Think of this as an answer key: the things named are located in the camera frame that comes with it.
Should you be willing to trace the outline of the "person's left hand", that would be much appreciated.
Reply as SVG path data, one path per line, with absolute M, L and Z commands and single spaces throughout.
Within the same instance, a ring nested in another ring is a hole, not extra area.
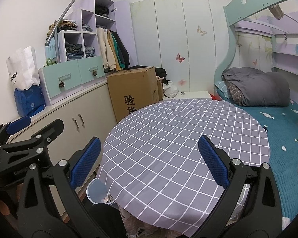
M 0 212 L 4 216 L 10 215 L 10 209 L 2 200 L 0 200 Z

